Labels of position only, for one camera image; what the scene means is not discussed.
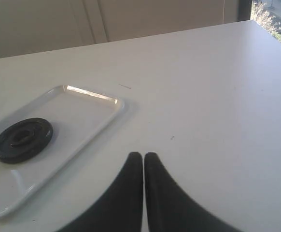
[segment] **rectangular tray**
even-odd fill
[[[53,137],[37,156],[18,164],[0,162],[0,217],[18,208],[123,109],[124,102],[72,86],[58,86],[0,121],[0,133],[14,123],[41,117]]]

